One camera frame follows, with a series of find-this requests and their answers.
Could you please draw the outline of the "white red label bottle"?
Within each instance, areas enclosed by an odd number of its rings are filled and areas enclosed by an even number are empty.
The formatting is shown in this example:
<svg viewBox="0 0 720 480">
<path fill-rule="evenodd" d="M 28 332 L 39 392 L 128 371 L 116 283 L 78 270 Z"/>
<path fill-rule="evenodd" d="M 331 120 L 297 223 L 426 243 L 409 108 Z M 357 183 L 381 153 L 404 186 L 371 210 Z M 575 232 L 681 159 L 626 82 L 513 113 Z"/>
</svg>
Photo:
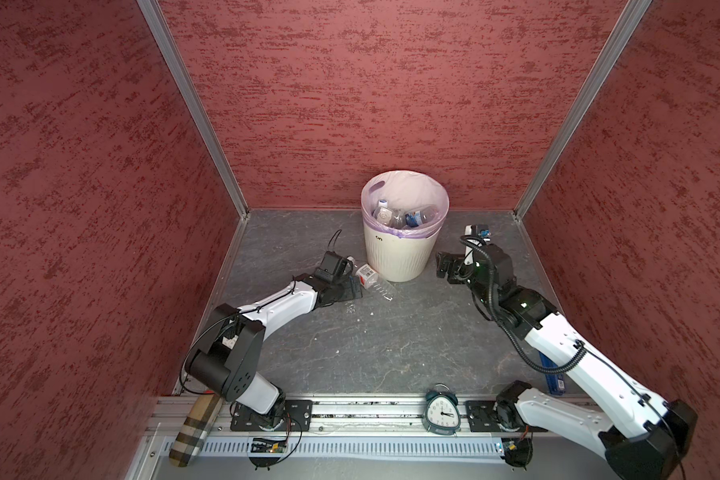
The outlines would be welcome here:
<svg viewBox="0 0 720 480">
<path fill-rule="evenodd" d="M 360 265 L 353 257 L 348 258 L 350 270 L 350 287 L 354 298 L 361 298 L 365 292 L 373 292 L 386 301 L 393 301 L 396 296 L 394 286 L 383 278 L 369 264 Z"/>
</svg>

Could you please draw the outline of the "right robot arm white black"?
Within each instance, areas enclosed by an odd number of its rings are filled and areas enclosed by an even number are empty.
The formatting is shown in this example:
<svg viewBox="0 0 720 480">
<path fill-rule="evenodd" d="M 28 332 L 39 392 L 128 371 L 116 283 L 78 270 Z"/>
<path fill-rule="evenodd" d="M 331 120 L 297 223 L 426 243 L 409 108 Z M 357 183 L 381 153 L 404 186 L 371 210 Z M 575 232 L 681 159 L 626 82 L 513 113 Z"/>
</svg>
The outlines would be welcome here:
<svg viewBox="0 0 720 480">
<path fill-rule="evenodd" d="M 665 400 L 609 360 L 552 302 L 518 284 L 501 248 L 474 235 L 460 242 L 464 254 L 437 254 L 438 277 L 465 285 L 478 313 L 507 336 L 526 365 L 567 375 L 598 407 L 572 405 L 515 381 L 496 397 L 498 426 L 562 436 L 603 458 L 621 479 L 667 479 L 681 471 L 698 421 L 693 408 Z"/>
</svg>

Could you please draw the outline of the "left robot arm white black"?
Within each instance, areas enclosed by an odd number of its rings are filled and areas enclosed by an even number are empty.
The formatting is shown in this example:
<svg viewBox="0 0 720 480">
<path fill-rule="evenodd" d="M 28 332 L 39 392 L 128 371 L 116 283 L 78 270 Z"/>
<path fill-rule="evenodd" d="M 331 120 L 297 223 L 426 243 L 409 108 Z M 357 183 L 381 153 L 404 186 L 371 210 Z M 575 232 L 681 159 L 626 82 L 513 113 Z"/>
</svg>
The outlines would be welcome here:
<svg viewBox="0 0 720 480">
<path fill-rule="evenodd" d="M 327 251 L 313 272 L 294 276 L 274 294 L 242 307 L 216 307 L 189 348 L 184 371 L 223 400 L 248 408 L 261 429 L 278 428 L 286 395 L 258 372 L 263 343 L 292 320 L 361 298 L 354 269 L 352 259 Z"/>
</svg>

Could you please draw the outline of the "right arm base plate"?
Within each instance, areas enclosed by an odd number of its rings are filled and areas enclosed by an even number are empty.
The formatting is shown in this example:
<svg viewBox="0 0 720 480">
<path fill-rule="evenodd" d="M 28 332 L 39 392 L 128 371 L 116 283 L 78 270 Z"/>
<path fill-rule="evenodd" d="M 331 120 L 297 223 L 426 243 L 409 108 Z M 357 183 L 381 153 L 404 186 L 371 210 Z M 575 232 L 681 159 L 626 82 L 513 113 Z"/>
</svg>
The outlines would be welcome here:
<svg viewBox="0 0 720 480">
<path fill-rule="evenodd" d="M 464 403 L 465 418 L 472 433 L 519 436 L 523 433 L 547 433 L 546 429 L 529 426 L 516 405 L 507 400 L 468 400 Z"/>
</svg>

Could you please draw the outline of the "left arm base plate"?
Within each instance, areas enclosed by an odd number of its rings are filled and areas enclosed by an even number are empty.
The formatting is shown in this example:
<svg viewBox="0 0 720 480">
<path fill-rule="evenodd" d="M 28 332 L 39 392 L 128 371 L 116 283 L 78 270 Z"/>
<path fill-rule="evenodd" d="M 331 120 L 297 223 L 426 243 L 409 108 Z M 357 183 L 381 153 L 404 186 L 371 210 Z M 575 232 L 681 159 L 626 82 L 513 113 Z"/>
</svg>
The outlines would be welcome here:
<svg viewBox="0 0 720 480">
<path fill-rule="evenodd" d="M 230 430 L 232 432 L 276 432 L 286 433 L 296 429 L 308 431 L 310 428 L 313 402 L 310 400 L 286 400 L 284 413 L 270 421 L 241 404 L 235 403 L 231 410 Z"/>
</svg>

